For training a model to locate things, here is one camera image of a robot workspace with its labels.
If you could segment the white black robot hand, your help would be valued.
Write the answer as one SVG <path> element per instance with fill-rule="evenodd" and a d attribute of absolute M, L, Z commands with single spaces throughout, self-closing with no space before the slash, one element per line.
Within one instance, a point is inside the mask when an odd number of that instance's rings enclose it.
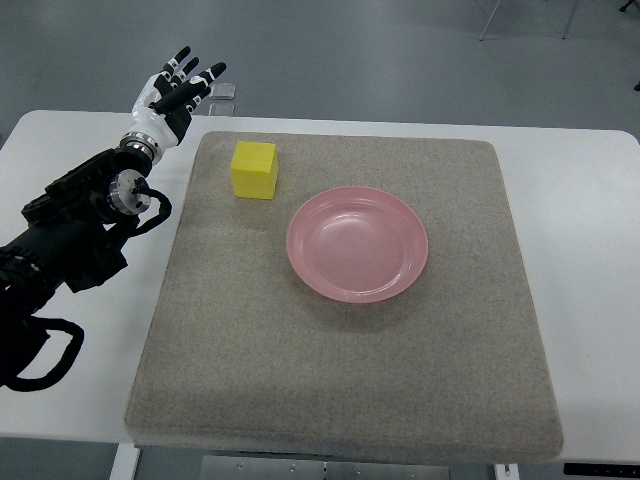
<path fill-rule="evenodd" d="M 192 114 L 227 68 L 218 62 L 197 73 L 198 64 L 186 46 L 147 80 L 133 104 L 132 124 L 121 147 L 139 151 L 157 164 L 167 150 L 182 142 Z"/>

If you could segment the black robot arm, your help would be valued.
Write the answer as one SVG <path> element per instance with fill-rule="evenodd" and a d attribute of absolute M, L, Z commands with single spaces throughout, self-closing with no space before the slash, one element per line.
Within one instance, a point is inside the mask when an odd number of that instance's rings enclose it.
<path fill-rule="evenodd" d="M 83 329 L 37 313 L 61 285 L 77 293 L 109 280 L 127 265 L 126 242 L 169 218 L 169 199 L 146 181 L 160 158 L 150 137 L 130 133 L 23 207 L 27 229 L 1 249 L 2 386 L 41 391 L 69 372 Z"/>

